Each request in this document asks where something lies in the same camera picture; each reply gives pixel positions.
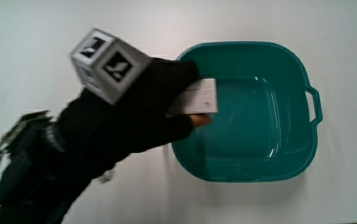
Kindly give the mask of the person's left hand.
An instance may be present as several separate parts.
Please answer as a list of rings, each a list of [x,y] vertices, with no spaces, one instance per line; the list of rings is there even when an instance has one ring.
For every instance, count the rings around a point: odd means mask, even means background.
[[[192,60],[150,57],[100,29],[92,29],[70,58],[83,90],[56,122],[68,149],[63,171],[97,178],[130,154],[182,140],[209,122],[198,113],[169,112],[200,79]]]

